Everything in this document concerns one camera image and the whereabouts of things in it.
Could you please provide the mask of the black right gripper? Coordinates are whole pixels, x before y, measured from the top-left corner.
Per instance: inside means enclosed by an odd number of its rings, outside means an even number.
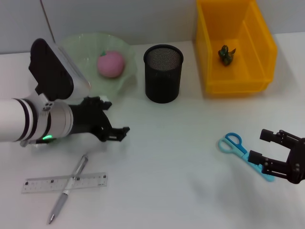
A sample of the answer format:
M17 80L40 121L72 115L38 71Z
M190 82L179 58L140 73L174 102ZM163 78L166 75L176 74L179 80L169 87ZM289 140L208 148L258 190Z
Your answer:
M260 140L274 142L290 149L287 162L267 158L262 154L250 150L248 162L262 166L262 173L288 179L293 184L299 184L305 179L305 139L292 135L286 131L279 130L276 134L263 129Z

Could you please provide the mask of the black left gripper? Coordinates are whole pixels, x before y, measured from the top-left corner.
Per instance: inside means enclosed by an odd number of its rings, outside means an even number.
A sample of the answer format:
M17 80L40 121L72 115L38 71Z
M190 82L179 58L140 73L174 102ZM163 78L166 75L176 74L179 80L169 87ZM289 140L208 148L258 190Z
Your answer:
M101 142L121 142L130 131L129 127L112 128L104 111L112 106L100 97L86 97L79 105L71 105L73 124L70 134L90 133Z

